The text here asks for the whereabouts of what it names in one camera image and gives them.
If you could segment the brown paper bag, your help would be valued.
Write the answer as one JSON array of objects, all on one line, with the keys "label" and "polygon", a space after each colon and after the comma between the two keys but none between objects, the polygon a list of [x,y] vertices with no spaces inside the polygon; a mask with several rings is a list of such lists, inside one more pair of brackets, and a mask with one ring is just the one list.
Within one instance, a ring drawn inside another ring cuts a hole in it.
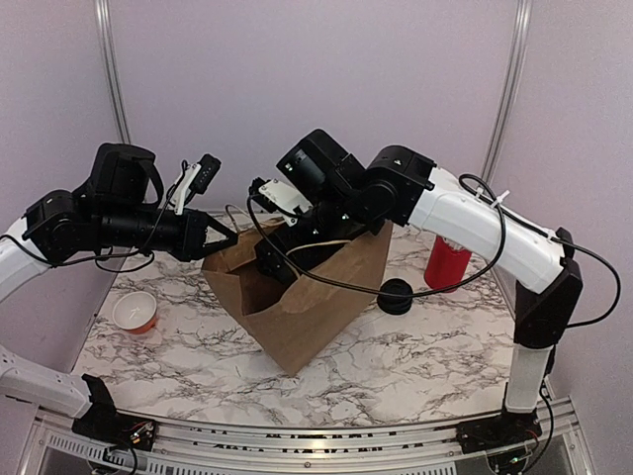
[{"label": "brown paper bag", "polygon": [[[315,269],[315,274],[377,290],[383,282],[393,225],[367,232]],[[306,276],[281,284],[256,268],[256,231],[207,256],[202,272],[221,306],[289,376],[314,359],[374,300],[369,294]]]}]

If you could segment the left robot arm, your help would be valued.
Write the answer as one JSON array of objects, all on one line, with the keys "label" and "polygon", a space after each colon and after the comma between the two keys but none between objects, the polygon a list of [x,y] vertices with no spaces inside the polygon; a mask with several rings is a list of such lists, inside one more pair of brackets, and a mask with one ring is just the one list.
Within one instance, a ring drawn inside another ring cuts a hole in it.
[{"label": "left robot arm", "polygon": [[1,296],[54,268],[137,254],[154,259],[159,251],[190,262],[235,245],[234,231],[187,206],[220,166],[206,154],[182,164],[179,178],[166,188],[153,152],[101,144],[83,184],[47,193],[1,236]]}]

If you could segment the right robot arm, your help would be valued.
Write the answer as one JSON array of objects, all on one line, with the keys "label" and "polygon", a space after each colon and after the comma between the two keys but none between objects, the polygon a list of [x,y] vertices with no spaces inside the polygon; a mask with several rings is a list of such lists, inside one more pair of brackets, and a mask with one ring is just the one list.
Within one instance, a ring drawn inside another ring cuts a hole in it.
[{"label": "right robot arm", "polygon": [[250,198],[284,225],[256,247],[259,266],[284,280],[322,262],[313,252],[289,256],[293,244],[344,240],[385,223],[428,231],[510,273],[516,281],[515,328],[504,410],[490,434],[510,443],[524,432],[541,382],[583,291],[574,243],[564,229],[542,229],[504,209],[499,197],[466,185],[402,145],[383,148],[369,165],[339,145],[302,140],[278,162],[284,180],[254,179]]}]

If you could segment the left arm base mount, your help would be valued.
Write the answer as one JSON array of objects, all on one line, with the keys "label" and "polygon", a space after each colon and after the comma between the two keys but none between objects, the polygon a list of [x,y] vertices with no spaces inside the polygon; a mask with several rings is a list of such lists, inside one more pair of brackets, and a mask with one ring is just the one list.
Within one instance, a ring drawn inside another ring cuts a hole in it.
[{"label": "left arm base mount", "polygon": [[128,443],[134,449],[151,451],[157,421],[119,412],[100,378],[84,374],[81,379],[87,383],[91,405],[81,418],[73,421],[72,431],[95,440],[121,446]]}]

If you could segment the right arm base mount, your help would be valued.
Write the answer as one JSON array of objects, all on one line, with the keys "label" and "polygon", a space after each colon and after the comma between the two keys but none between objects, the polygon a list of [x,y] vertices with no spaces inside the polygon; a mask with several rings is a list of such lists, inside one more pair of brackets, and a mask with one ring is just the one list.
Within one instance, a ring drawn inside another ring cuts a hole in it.
[{"label": "right arm base mount", "polygon": [[492,450],[532,440],[542,435],[536,412],[517,414],[502,411],[496,416],[462,422],[456,438],[464,454]]}]

